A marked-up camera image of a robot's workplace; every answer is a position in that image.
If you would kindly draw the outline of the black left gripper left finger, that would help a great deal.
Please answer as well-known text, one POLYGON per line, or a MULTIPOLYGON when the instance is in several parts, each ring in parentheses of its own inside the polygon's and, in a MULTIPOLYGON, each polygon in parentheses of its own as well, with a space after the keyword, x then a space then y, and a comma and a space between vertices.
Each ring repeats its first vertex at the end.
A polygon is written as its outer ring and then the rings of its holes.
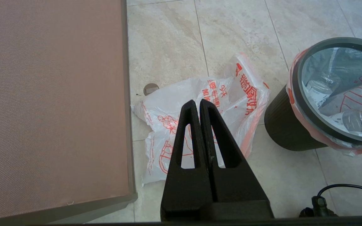
POLYGON ((173 145, 161 201, 161 220, 199 220, 200 209, 213 201, 207 169, 205 145, 196 103, 185 103, 173 145), (187 126, 191 129, 194 168, 182 168, 187 126))

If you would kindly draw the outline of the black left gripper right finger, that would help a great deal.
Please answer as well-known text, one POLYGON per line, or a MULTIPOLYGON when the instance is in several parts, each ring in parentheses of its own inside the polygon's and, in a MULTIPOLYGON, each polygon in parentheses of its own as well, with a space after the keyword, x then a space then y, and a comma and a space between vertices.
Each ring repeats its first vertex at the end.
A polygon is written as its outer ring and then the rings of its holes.
POLYGON ((200 102, 212 202, 200 208, 203 220, 268 220, 270 201, 216 106, 200 102))

